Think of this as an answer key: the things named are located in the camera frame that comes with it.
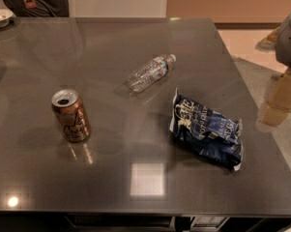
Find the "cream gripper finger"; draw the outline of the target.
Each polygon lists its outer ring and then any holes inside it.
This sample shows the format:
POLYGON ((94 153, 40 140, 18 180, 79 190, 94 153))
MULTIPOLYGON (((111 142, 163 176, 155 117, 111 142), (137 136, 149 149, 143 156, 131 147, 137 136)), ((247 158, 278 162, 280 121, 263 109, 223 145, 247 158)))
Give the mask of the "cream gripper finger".
POLYGON ((291 69, 288 69, 271 76, 258 112, 258 122, 267 127, 278 127, 290 113, 291 69))

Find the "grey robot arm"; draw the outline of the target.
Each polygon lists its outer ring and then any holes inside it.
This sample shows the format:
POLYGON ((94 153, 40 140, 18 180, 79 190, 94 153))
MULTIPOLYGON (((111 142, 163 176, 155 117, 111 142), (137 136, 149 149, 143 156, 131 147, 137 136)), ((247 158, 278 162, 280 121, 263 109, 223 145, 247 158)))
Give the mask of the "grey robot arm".
POLYGON ((277 32, 276 60, 287 70, 282 74, 273 74, 267 84, 256 120, 261 131, 277 128, 291 114, 291 13, 277 32))

